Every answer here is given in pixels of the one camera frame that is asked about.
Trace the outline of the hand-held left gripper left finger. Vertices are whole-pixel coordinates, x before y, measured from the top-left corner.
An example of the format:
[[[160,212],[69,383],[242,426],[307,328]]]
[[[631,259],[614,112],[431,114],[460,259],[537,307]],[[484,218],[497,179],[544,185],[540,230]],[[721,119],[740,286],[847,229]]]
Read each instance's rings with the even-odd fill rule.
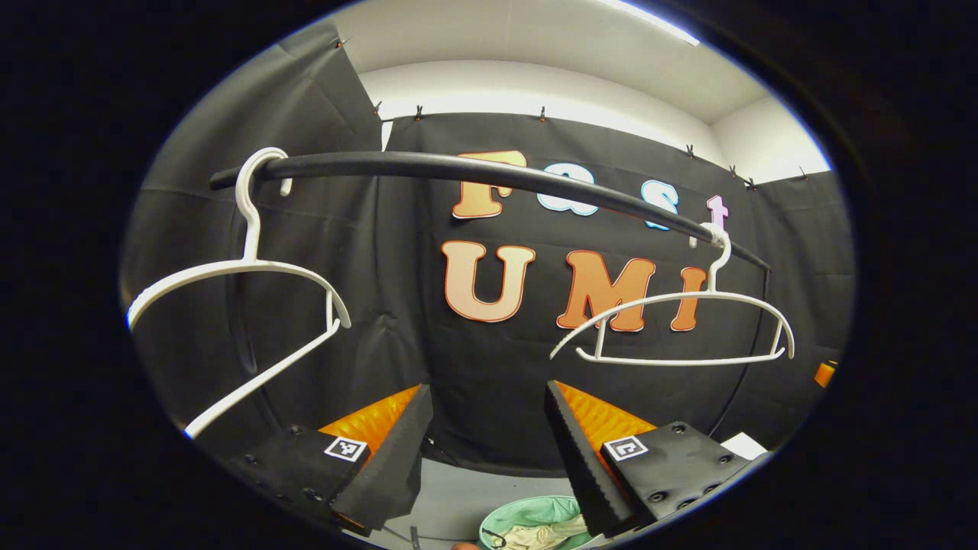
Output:
[[[432,416],[431,390],[416,384],[320,429],[293,425],[225,466],[304,521],[368,536],[412,511]]]

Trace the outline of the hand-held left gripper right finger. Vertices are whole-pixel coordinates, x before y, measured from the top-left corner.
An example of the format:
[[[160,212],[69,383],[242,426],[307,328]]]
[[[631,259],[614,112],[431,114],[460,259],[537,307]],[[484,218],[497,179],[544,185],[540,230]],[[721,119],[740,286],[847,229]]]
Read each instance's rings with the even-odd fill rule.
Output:
[[[689,422],[650,425],[559,380],[547,383],[544,411],[590,535],[606,539],[687,516],[769,460]]]

